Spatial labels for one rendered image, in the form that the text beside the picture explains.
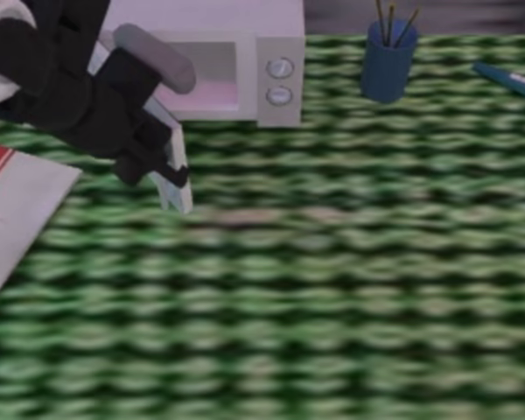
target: blue pen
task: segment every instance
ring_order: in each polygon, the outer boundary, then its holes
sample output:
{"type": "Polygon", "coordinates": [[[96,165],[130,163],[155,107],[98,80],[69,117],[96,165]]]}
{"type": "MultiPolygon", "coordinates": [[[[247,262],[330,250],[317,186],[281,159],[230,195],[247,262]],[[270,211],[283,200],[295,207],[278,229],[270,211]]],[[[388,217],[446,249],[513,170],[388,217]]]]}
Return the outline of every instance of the blue pen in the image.
{"type": "Polygon", "coordinates": [[[525,76],[481,62],[474,63],[472,69],[487,79],[495,81],[503,87],[525,96],[525,76]]]}

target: paintbrush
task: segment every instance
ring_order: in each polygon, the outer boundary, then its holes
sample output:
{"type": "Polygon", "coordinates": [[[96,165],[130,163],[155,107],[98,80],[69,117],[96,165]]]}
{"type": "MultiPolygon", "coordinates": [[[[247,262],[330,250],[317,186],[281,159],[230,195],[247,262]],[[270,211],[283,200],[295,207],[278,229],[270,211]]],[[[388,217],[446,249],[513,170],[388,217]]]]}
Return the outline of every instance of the paintbrush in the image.
{"type": "Polygon", "coordinates": [[[391,46],[391,34],[393,32],[393,20],[395,19],[395,4],[391,3],[388,6],[388,22],[387,22],[387,41],[385,46],[391,46]]]}
{"type": "Polygon", "coordinates": [[[387,45],[387,40],[385,39],[385,22],[383,18],[383,8],[382,0],[375,0],[375,6],[377,7],[377,15],[379,16],[379,27],[381,29],[381,42],[384,46],[387,45]]]}
{"type": "Polygon", "coordinates": [[[419,12],[420,12],[420,8],[417,8],[416,10],[414,10],[414,13],[412,13],[412,16],[410,17],[409,21],[406,23],[406,25],[402,29],[401,35],[399,35],[399,38],[395,41],[394,48],[397,48],[401,44],[401,42],[403,41],[404,36],[406,35],[406,32],[409,31],[409,29],[412,26],[413,22],[416,20],[419,12]]]}

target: pencil holder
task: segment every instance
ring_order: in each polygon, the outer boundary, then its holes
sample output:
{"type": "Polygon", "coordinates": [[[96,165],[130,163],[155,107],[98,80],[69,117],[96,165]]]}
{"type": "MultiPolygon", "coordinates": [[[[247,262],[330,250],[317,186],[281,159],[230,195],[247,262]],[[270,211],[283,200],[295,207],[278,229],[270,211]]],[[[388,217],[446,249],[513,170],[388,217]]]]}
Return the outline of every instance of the pencil holder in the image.
{"type": "Polygon", "coordinates": [[[404,96],[418,43],[418,31],[414,26],[403,34],[406,24],[406,20],[393,21],[391,46],[383,44],[379,22],[374,22],[367,30],[360,88],[362,94],[373,101],[391,103],[404,96]]]}

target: table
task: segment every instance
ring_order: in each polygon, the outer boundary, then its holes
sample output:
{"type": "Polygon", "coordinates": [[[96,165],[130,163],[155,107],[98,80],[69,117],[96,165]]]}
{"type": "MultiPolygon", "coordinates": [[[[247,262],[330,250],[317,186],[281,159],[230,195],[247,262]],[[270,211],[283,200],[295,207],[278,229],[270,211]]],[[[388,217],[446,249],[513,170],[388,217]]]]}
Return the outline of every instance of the table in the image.
{"type": "Polygon", "coordinates": [[[102,162],[0,295],[0,420],[525,420],[525,38],[427,38],[402,101],[311,38],[304,126],[186,125],[196,210],[102,162]]]}

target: stick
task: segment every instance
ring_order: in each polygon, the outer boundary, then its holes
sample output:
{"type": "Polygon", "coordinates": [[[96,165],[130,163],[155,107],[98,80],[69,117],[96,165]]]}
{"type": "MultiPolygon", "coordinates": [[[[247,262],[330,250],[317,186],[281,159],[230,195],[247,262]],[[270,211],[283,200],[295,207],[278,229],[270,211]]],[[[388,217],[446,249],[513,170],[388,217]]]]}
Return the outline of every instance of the stick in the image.
{"type": "Polygon", "coordinates": [[[391,3],[388,6],[387,43],[385,46],[391,46],[391,34],[393,32],[393,19],[394,18],[395,18],[395,4],[391,3]]]}
{"type": "Polygon", "coordinates": [[[404,35],[406,35],[406,32],[409,31],[410,27],[412,26],[412,23],[416,20],[419,12],[420,12],[420,8],[414,10],[414,13],[412,13],[412,16],[410,17],[409,21],[404,26],[404,29],[402,29],[401,35],[399,35],[398,40],[395,42],[395,48],[397,48],[401,44],[401,42],[403,41],[404,35]]]}
{"type": "Polygon", "coordinates": [[[381,42],[384,46],[387,46],[387,40],[385,39],[385,22],[383,22],[383,8],[382,0],[375,0],[375,6],[377,7],[377,15],[379,16],[379,27],[381,29],[381,42]]]}

